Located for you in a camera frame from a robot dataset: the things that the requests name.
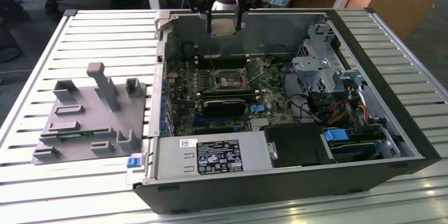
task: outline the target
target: motherboard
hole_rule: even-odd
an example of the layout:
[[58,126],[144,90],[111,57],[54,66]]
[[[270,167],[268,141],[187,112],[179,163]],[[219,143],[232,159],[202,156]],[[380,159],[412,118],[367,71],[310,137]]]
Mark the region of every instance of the motherboard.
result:
[[168,61],[175,135],[258,131],[294,122],[282,85],[286,66],[274,57],[247,55]]

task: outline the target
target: aluminum extrusion table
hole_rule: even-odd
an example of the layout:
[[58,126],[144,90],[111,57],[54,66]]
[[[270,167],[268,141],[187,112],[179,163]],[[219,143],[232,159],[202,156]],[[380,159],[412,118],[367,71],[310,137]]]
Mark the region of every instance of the aluminum extrusion table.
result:
[[[156,11],[79,11],[58,26],[0,129],[2,223],[368,224],[447,220],[448,93],[376,14],[359,9],[342,9],[339,14],[434,143],[440,162],[366,193],[166,216],[155,214],[132,192],[126,157],[34,166],[30,161],[55,100],[51,90],[56,79],[74,78],[76,86],[94,85],[86,66],[102,61],[116,84],[130,77],[139,77],[148,86],[154,82]],[[356,68],[354,61],[347,61]],[[146,122],[151,94],[148,87]]]

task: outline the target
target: white label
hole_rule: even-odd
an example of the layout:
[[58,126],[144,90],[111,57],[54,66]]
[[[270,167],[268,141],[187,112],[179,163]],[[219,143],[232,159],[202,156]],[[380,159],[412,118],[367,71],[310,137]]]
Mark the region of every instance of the white label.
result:
[[183,147],[196,147],[198,139],[182,139],[180,148]]

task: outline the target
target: blue connector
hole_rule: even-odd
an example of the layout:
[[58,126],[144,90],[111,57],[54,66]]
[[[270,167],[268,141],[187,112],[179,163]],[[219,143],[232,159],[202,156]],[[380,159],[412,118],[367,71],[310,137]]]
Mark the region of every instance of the blue connector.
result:
[[126,165],[128,168],[138,168],[142,167],[142,157],[130,157],[128,163]]
[[264,105],[251,106],[251,112],[252,113],[260,113],[264,111]]
[[324,132],[326,140],[330,141],[348,141],[346,129],[330,129]]

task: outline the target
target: power supply label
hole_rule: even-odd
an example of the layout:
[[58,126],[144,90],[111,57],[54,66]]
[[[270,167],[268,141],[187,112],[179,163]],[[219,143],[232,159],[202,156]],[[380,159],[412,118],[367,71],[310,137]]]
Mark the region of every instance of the power supply label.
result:
[[200,175],[243,171],[238,140],[196,143],[198,172]]

